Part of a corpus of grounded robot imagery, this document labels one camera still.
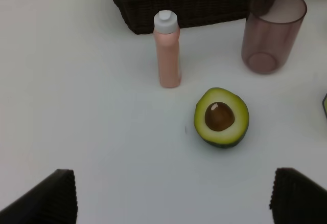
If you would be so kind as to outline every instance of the avocado pit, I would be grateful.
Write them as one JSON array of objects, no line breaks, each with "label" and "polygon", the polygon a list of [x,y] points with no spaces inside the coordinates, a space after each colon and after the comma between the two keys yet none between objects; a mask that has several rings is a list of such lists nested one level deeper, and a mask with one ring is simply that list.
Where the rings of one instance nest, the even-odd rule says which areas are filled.
[{"label": "avocado pit", "polygon": [[206,109],[204,120],[209,129],[223,131],[232,126],[235,117],[228,105],[223,102],[214,102]]}]

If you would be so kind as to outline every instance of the bottle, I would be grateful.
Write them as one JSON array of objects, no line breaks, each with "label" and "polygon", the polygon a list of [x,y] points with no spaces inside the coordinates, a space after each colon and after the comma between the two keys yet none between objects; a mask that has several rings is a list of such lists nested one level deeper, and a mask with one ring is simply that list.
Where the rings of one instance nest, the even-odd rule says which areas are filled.
[{"label": "bottle", "polygon": [[153,30],[162,87],[177,87],[181,80],[179,66],[179,26],[177,15],[163,10],[154,16]]}]

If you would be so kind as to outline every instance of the avocado skin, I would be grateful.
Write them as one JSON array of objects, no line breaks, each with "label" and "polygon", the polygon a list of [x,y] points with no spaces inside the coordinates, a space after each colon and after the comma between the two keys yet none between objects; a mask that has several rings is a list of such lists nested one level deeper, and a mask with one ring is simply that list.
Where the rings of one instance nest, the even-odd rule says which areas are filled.
[{"label": "avocado skin", "polygon": [[200,135],[199,136],[201,137],[202,140],[204,140],[205,142],[207,142],[208,144],[210,144],[210,145],[212,145],[214,147],[218,147],[218,148],[221,148],[221,149],[226,149],[226,148],[231,148],[231,147],[237,146],[241,142],[241,140],[243,140],[243,138],[245,137],[248,128],[249,128],[249,124],[247,125],[247,128],[246,128],[244,134],[242,135],[242,137],[240,137],[237,141],[235,141],[233,143],[230,143],[230,144],[213,143],[211,141],[205,140]]},{"label": "avocado skin", "polygon": [[324,100],[322,101],[322,107],[323,110],[325,111],[326,117],[327,117],[327,107],[325,107],[325,101],[327,100],[327,95],[325,96]]}]

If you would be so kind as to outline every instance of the avocado flesh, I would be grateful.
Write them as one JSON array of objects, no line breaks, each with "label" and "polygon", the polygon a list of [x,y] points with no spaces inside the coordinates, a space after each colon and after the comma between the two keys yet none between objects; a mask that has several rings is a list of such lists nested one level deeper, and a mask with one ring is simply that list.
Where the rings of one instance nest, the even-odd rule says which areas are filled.
[{"label": "avocado flesh", "polygon": [[[233,112],[233,124],[223,131],[210,129],[205,120],[205,112],[215,102],[226,104]],[[223,88],[211,88],[196,105],[194,126],[197,133],[209,144],[227,148],[236,146],[245,136],[249,126],[249,111],[244,101]]]},{"label": "avocado flesh", "polygon": [[323,109],[324,109],[326,117],[327,117],[327,95],[325,96],[325,98],[322,102],[322,105],[323,105]]}]

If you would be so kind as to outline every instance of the avocado half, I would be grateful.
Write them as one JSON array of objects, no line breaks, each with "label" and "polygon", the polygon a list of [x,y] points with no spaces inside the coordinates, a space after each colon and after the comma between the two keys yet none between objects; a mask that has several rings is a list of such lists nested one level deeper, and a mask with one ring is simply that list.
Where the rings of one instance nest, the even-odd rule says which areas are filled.
[{"label": "avocado half", "polygon": [[327,95],[325,96],[324,100],[322,101],[322,106],[325,111],[326,117],[327,117]]},{"label": "avocado half", "polygon": [[236,146],[249,126],[249,110],[237,95],[223,88],[210,88],[199,100],[194,113],[197,133],[220,148]]}]

